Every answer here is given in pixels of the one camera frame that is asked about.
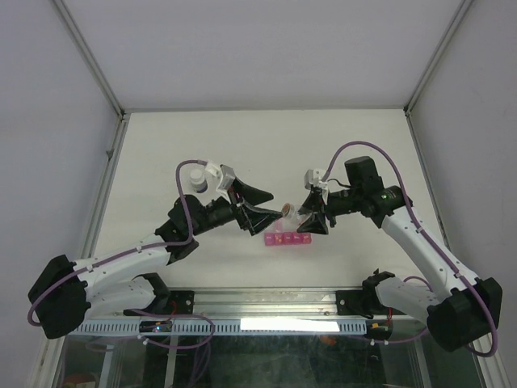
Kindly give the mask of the clear glass pill bottle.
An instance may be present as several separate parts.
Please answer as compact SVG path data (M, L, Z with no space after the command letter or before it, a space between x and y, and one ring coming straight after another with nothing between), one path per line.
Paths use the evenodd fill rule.
M289 210L287 219L289 222L298 227L306 222L312 215L312 212L303 206L292 206Z

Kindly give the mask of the pink pill organizer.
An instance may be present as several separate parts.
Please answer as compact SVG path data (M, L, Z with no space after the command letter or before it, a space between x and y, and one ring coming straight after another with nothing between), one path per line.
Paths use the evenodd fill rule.
M265 229L263 241L266 247L310 245L312 235L297 232L293 227L285 226L283 220L278 220Z

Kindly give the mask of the white blue pill bottle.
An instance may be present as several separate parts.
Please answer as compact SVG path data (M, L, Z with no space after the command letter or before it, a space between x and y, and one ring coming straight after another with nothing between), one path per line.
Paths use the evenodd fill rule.
M204 172L200 169L193 169L189 173L191 188L196 193L204 193L208 190L208 181Z

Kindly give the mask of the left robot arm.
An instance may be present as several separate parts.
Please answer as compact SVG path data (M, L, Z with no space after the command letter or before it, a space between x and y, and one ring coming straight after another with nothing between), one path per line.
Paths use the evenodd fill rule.
M282 216L262 207L273 198L234 179L225 193L206 205L192 194L181 195L164 224L120 252L88 259L52 258L28 292L29 323L54 340L89 318L117 310L162 313L170 296L158 270L197 249L197 235L230 222L251 235L259 234Z

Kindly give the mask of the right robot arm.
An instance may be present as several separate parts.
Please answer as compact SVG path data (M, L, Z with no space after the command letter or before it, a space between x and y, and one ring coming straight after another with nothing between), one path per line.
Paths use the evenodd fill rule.
M501 285L494 278L481 279L427 232L401 187L383 185L372 158L350 159L345 169L349 184L339 192L330 192L324 171L306 171L309 195L301 208L308 216L298 232L328 234L337 217L361 213L398 244L428 283L413 286L391 272L376 270L363 281L359 296L347 301L348 308L365 318L384 308L398 310L424 324L447 352L495 335Z

